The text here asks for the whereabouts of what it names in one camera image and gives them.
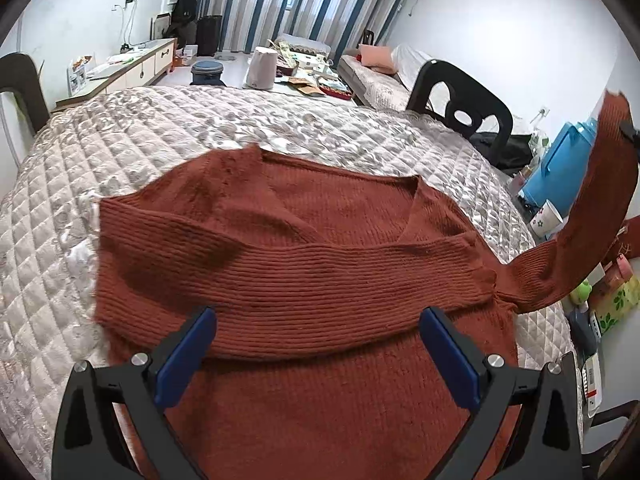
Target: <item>rust-colored sweater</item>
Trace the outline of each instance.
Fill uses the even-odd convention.
[[[100,204],[95,317],[112,358],[216,306],[209,358],[168,418],[211,479],[421,480],[468,413],[417,335],[444,309],[517,364],[515,312],[547,306],[602,259],[638,161],[608,96],[557,240],[501,264],[420,178],[329,168],[257,146],[212,151]],[[480,476],[507,444],[513,412]]]

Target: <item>sweater sleeve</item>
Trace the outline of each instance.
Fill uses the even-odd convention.
[[[557,238],[516,257],[498,272],[497,294],[520,314],[569,294],[614,241],[638,180],[638,156],[620,132],[630,121],[623,95],[607,93],[580,193]]]

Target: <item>pink cushion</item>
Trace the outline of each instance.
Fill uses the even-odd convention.
[[[376,67],[377,72],[393,75],[398,70],[391,59],[391,48],[388,46],[361,45],[362,66]]]

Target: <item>metal screw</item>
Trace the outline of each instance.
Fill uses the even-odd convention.
[[[88,365],[89,363],[87,363],[87,361],[78,361],[76,364],[74,364],[74,371],[78,373],[84,372]]]
[[[562,371],[562,367],[558,363],[547,363],[546,367],[553,375],[558,375]]]
[[[144,352],[139,352],[131,358],[131,364],[133,364],[134,366],[146,365],[147,361],[149,361],[149,356]]]
[[[504,359],[501,355],[491,354],[486,360],[494,368],[501,368],[504,366]]]

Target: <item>cup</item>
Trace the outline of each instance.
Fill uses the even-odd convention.
[[[539,238],[543,238],[561,223],[562,216],[555,206],[547,200],[545,205],[543,205],[533,217],[529,225]]]

